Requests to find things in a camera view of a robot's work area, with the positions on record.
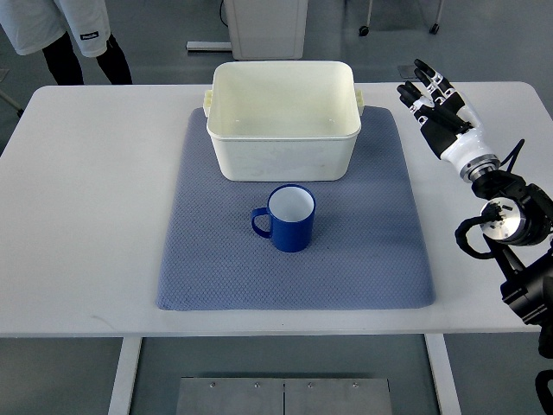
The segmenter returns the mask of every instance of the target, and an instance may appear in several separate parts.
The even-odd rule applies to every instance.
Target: wheel
[[[359,28],[359,36],[367,36],[369,34],[369,27],[368,26],[361,26]]]

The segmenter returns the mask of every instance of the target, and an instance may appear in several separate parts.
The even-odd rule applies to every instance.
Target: logo on shorts
[[[91,39],[95,39],[98,36],[99,36],[98,32],[85,33],[84,35],[80,36],[80,39],[82,41],[90,41]]]

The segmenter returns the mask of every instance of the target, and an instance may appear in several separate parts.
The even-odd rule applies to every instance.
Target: mug rim
[[[275,214],[270,210],[270,199],[273,197],[273,195],[283,189],[283,188],[300,188],[301,190],[303,190],[304,192],[306,192],[310,197],[311,197],[311,200],[313,201],[313,207],[311,208],[311,211],[309,212],[309,214],[301,219],[301,220],[293,220],[293,221],[288,221],[288,220],[283,220],[283,219],[280,219],[278,218],[277,216],[275,216]],[[277,188],[275,188],[272,192],[270,192],[270,195],[269,195],[269,198],[267,199],[267,213],[274,219],[274,220],[279,220],[281,222],[285,222],[285,223],[302,223],[304,222],[305,220],[308,220],[312,215],[313,213],[315,212],[315,208],[317,206],[317,202],[316,202],[316,199],[315,199],[315,196],[313,195],[313,193],[311,192],[311,190],[309,190],[308,188],[300,185],[300,184],[295,184],[295,183],[288,183],[288,184],[283,184],[282,186],[279,186]]]

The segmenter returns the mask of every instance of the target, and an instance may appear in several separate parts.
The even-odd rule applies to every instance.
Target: textured mat
[[[352,160],[335,182],[306,182],[311,244],[280,252],[250,212],[281,183],[225,179],[201,109],[188,120],[160,270],[164,310],[362,310],[434,302],[428,257],[390,112],[366,107]]]

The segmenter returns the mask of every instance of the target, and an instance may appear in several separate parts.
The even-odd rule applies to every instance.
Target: white table
[[[366,105],[388,108],[396,120],[429,252],[434,304],[418,310],[159,310],[157,277],[188,115],[210,86],[47,86],[29,102],[0,157],[0,336],[123,336],[124,352],[130,351],[122,353],[123,382],[119,375],[132,372],[144,336],[424,333],[429,344],[437,342],[432,355],[443,359],[442,339],[433,334],[538,329],[502,303],[504,277],[495,262],[472,259],[455,244],[454,230],[484,201],[435,158],[400,103],[397,85],[357,88]],[[545,169],[553,121],[533,88],[517,82],[455,86],[476,107],[500,157],[526,138],[514,172],[553,195]],[[474,245],[485,249],[478,234]],[[517,250],[526,262],[544,252]]]

